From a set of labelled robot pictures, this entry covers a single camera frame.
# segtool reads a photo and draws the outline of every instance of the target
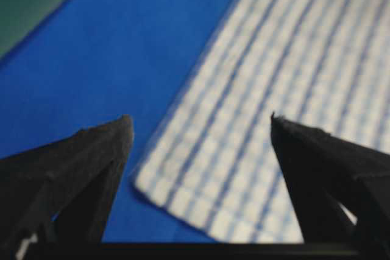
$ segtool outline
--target fabric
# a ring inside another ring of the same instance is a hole
[[[149,144],[136,187],[224,242],[300,242],[273,111],[390,150],[389,0],[237,0]]]

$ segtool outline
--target blue and white checkered towel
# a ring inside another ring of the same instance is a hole
[[[236,0],[135,180],[226,242],[300,242],[270,115],[390,150],[389,0]]]

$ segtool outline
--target blue surface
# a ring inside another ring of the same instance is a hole
[[[211,241],[129,174],[231,0],[69,0],[0,61],[0,157],[130,114],[135,141],[105,241]]]

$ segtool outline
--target checkered cloth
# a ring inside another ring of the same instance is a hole
[[[300,242],[270,115],[390,150],[389,0],[236,0],[136,187],[224,242]]]

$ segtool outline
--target towel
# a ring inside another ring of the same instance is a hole
[[[389,26],[389,0],[234,0],[136,188],[221,242],[302,242],[270,116],[390,151]]]

